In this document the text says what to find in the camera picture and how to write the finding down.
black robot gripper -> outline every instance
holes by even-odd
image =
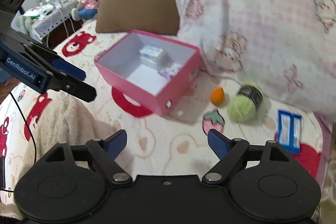
[[[15,188],[22,223],[313,223],[320,187],[275,141],[250,145],[211,129],[208,143],[219,162],[201,181],[197,175],[133,181],[114,161],[126,143],[125,130],[80,146],[57,143]]]

silver bolt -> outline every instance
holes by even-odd
[[[209,173],[205,175],[206,180],[208,181],[219,181],[222,178],[222,175],[219,173]]]
[[[119,182],[126,181],[128,180],[128,178],[129,178],[129,175],[126,173],[116,173],[113,175],[113,179]]]

bed sheet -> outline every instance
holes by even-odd
[[[141,175],[204,175],[218,162],[208,147],[207,132],[217,121],[216,129],[228,138],[243,138],[251,144],[264,145],[274,139],[277,131],[278,109],[298,113],[303,117],[301,151],[297,160],[322,185],[329,157],[329,125],[312,112],[265,98],[258,118],[249,124],[232,123],[226,113],[227,103],[217,109],[209,102],[209,94],[222,86],[226,101],[233,97],[239,85],[232,80],[218,79],[200,72],[193,86],[166,117],[152,114],[122,92],[109,86],[94,65],[94,57],[121,39],[125,33],[97,34],[95,21],[87,22],[55,50],[68,62],[87,73],[85,82],[97,90],[97,98],[84,103],[101,123],[128,133],[126,148],[116,159],[133,178]],[[20,83],[13,95],[18,100],[32,131],[43,109],[53,100],[53,92],[40,95]],[[3,177],[6,189],[13,189],[22,168],[29,131],[8,96],[0,105],[0,151],[4,159]],[[13,195],[0,192],[3,203],[13,203]]]

open box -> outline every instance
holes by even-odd
[[[145,45],[163,49],[172,62],[181,65],[179,72],[167,80],[143,65],[139,50]],[[191,86],[201,62],[198,47],[139,30],[131,31],[95,58],[109,85],[160,116],[168,114]]]

orange fruit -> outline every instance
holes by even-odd
[[[217,87],[210,95],[210,102],[215,106],[220,106],[225,101],[225,94],[222,87]]]

